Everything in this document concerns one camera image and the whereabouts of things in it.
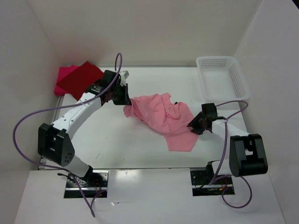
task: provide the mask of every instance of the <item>white plastic laundry basket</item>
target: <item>white plastic laundry basket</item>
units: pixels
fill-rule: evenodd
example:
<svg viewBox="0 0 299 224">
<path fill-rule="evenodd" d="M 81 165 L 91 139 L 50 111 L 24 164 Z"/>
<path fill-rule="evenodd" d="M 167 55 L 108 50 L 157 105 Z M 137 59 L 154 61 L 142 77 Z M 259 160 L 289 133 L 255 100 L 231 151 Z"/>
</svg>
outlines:
<svg viewBox="0 0 299 224">
<path fill-rule="evenodd" d="M 211 101 L 249 99 L 249 88 L 234 57 L 199 57 L 196 64 L 206 99 Z"/>
</svg>

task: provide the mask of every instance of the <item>folded red cloth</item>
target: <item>folded red cloth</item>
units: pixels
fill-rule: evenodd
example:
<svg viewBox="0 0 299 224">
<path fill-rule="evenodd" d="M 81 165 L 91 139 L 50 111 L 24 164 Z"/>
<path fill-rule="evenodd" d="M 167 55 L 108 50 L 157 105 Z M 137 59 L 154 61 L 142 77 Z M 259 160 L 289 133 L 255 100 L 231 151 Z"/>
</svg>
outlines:
<svg viewBox="0 0 299 224">
<path fill-rule="evenodd" d="M 57 82 L 57 85 L 79 100 L 87 87 L 103 76 L 104 73 L 97 66 L 85 62 Z"/>
<path fill-rule="evenodd" d="M 57 83 L 78 67 L 79 66 L 72 65 L 71 67 L 60 67 L 59 68 L 58 77 L 57 77 L 57 81 L 56 81 L 56 86 L 55 86 L 55 89 L 54 89 L 54 94 L 56 96 L 61 96 L 61 95 L 64 95 L 64 94 L 67 93 L 67 91 L 65 91 L 64 89 L 59 87 L 57 85 Z"/>
</svg>

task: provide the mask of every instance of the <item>dark red fabric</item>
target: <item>dark red fabric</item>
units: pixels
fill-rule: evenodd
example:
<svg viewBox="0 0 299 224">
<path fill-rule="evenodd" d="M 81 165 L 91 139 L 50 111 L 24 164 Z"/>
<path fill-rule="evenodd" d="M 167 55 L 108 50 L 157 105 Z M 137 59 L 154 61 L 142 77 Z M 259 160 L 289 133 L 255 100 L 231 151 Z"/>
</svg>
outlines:
<svg viewBox="0 0 299 224">
<path fill-rule="evenodd" d="M 95 65 L 85 62 L 65 78 L 57 82 L 57 85 L 79 100 L 92 83 L 102 79 L 104 73 Z"/>
</svg>

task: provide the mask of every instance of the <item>pink fabric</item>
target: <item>pink fabric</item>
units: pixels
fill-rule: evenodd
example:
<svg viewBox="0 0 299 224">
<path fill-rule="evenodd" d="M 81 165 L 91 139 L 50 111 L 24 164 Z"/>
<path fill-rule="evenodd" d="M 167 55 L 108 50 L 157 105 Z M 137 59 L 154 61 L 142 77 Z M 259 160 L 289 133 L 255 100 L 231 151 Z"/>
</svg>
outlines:
<svg viewBox="0 0 299 224">
<path fill-rule="evenodd" d="M 64 94 L 68 93 L 63 88 L 58 86 L 57 83 L 78 67 L 79 66 L 72 65 L 71 67 L 60 67 L 59 68 L 58 78 L 57 78 L 56 86 L 55 86 L 55 89 L 54 89 L 54 93 L 55 93 L 56 96 L 60 96 L 60 95 L 64 95 Z"/>
<path fill-rule="evenodd" d="M 135 97 L 123 111 L 126 117 L 134 116 L 161 133 L 169 151 L 190 152 L 198 139 L 187 127 L 194 117 L 187 104 L 172 104 L 170 97 L 169 93 Z"/>
</svg>

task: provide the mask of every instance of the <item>white table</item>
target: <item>white table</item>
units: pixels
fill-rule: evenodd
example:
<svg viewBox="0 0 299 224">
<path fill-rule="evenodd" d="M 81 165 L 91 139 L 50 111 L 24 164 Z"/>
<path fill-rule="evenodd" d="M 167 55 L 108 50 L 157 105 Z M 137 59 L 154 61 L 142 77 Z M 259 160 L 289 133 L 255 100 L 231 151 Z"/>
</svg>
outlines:
<svg viewBox="0 0 299 224">
<path fill-rule="evenodd" d="M 155 93 L 171 94 L 171 101 L 186 103 L 194 116 L 206 103 L 202 96 L 197 68 L 123 68 L 130 73 L 127 83 L 131 98 Z M 76 103 L 65 95 L 62 105 Z M 76 155 L 93 168 L 188 168 L 205 167 L 208 161 L 220 159 L 223 140 L 206 131 L 191 152 L 169 152 L 164 137 L 135 118 L 126 118 L 123 106 L 113 102 L 95 112 L 76 132 L 72 143 Z M 237 103 L 218 108 L 220 116 L 239 110 Z M 59 116 L 67 112 L 64 109 Z M 230 119 L 246 131 L 241 114 Z"/>
<path fill-rule="evenodd" d="M 194 115 L 204 103 L 196 68 L 126 68 L 130 97 L 169 92 L 172 101 L 188 104 Z M 76 101 L 69 95 L 63 105 Z M 218 108 L 227 117 L 238 104 Z M 230 120 L 246 130 L 242 115 Z M 94 168 L 111 169 L 107 198 L 96 199 L 93 218 L 83 199 L 63 199 L 65 178 L 55 170 L 31 171 L 15 224 L 284 224 L 269 176 L 246 179 L 253 199 L 243 209 L 232 209 L 221 196 L 192 196 L 190 170 L 220 159 L 223 141 L 205 132 L 191 152 L 169 152 L 166 141 L 138 120 L 123 115 L 121 106 L 104 105 L 73 138 L 76 155 Z M 175 169 L 142 169 L 170 168 Z M 226 199 L 238 206 L 249 197 L 240 178 L 233 177 L 235 195 Z"/>
</svg>

